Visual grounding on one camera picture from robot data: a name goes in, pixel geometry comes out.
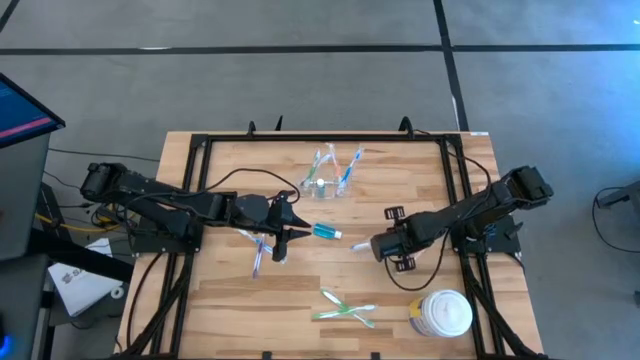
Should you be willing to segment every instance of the wooden table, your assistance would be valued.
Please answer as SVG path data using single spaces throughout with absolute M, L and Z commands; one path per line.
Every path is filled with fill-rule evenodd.
M 157 180 L 181 186 L 191 134 L 167 135 Z M 479 161 L 494 180 L 498 179 L 490 138 L 462 133 L 462 139 L 465 155 Z M 336 144 L 341 165 L 351 161 L 359 145 Z M 419 293 L 396 288 L 384 265 L 371 254 L 349 251 L 351 245 L 389 226 L 384 208 L 403 205 L 411 214 L 449 205 L 439 147 L 424 142 L 362 145 L 365 153 L 355 170 L 350 197 L 327 201 L 303 198 L 294 206 L 295 212 L 309 223 L 334 225 L 344 233 L 342 240 L 314 236 L 294 240 L 289 245 L 286 264 L 265 257 L 259 279 L 252 280 L 255 245 L 232 229 L 205 231 L 192 273 L 181 358 L 260 358 L 262 351 L 272 351 L 274 358 L 369 358 L 371 352 L 380 352 L 383 359 L 475 358 L 471 330 L 458 338 L 427 338 L 418 335 L 407 320 L 407 305 L 419 296 L 439 289 L 464 293 L 459 259 L 448 244 L 440 272 Z M 306 175 L 315 149 L 323 147 L 321 143 L 305 142 L 215 143 L 207 185 L 238 167 L 268 169 L 290 181 L 299 181 Z M 459 185 L 455 161 L 452 166 Z M 484 189 L 484 174 L 473 164 L 468 163 L 467 167 L 473 191 Z M 268 175 L 239 173 L 217 190 L 273 195 L 281 189 L 286 185 Z M 463 197 L 460 188 L 458 197 Z M 398 276 L 398 281 L 405 286 L 422 284 L 435 267 L 440 241 L 418 259 L 417 270 Z M 141 291 L 134 313 L 133 337 L 157 309 L 166 257 L 155 265 Z M 131 289 L 138 286 L 152 258 L 153 255 L 145 255 L 138 259 Z M 505 255 L 492 254 L 488 261 L 499 310 L 524 343 L 541 352 L 522 269 Z M 314 313 L 336 309 L 321 295 L 320 287 L 333 290 L 351 306 L 377 304 L 375 312 L 366 314 L 375 322 L 375 329 L 365 328 L 353 318 L 312 320 Z M 132 296 L 133 291 L 125 314 L 129 313 Z M 164 350 L 169 347 L 173 315 L 168 319 Z M 118 335 L 122 344 L 126 323 L 125 315 Z M 486 323 L 483 330 L 487 349 L 492 352 Z

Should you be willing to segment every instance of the gray floor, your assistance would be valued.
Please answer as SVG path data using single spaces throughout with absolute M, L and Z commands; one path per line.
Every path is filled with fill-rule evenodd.
M 0 0 L 4 8 L 8 1 Z M 454 45 L 640 43 L 633 0 L 444 0 Z M 3 48 L 439 43 L 429 0 L 21 0 Z M 556 196 L 519 212 L 527 281 L 546 352 L 640 357 L 640 255 L 597 239 L 590 206 L 640 179 L 640 53 L 456 54 L 471 130 L 489 131 L 502 171 L 535 164 Z M 457 129 L 441 53 L 4 56 L 6 73 L 67 120 L 52 146 L 159 157 L 168 130 Z M 89 161 L 50 153 L 78 184 Z M 156 165 L 124 160 L 152 176 Z M 63 203 L 77 193 L 46 179 Z M 86 216 L 69 210 L 69 216 Z M 598 213 L 611 242 L 640 249 L 626 205 Z M 59 359 L 106 356 L 118 321 L 64 327 Z

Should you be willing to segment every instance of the white container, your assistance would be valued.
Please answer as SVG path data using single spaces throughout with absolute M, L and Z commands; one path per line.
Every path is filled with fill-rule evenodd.
M 409 305 L 409 323 L 421 335 L 456 337 L 471 326 L 467 298 L 454 290 L 440 290 Z

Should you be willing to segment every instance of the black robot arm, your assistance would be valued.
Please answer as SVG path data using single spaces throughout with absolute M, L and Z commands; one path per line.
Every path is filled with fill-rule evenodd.
M 516 209 L 542 206 L 553 195 L 551 187 L 535 167 L 511 170 L 487 189 L 436 212 L 420 212 L 403 218 L 400 207 L 385 211 L 394 226 L 371 238 L 376 260 L 388 256 L 408 256 L 427 248 L 454 225 L 464 226 L 467 237 L 477 238 L 486 225 Z
M 122 164 L 92 163 L 88 170 L 80 189 L 84 198 L 119 204 L 184 244 L 193 242 L 201 225 L 266 233 L 276 237 L 273 260 L 280 261 L 286 256 L 288 241 L 310 235 L 284 228 L 311 227 L 293 212 L 286 191 L 272 199 L 255 194 L 238 196 L 237 192 L 191 193 L 144 177 Z

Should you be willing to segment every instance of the monitor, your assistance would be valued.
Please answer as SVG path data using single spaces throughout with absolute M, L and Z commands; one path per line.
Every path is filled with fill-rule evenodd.
M 0 73 L 0 148 L 64 126 L 56 114 Z

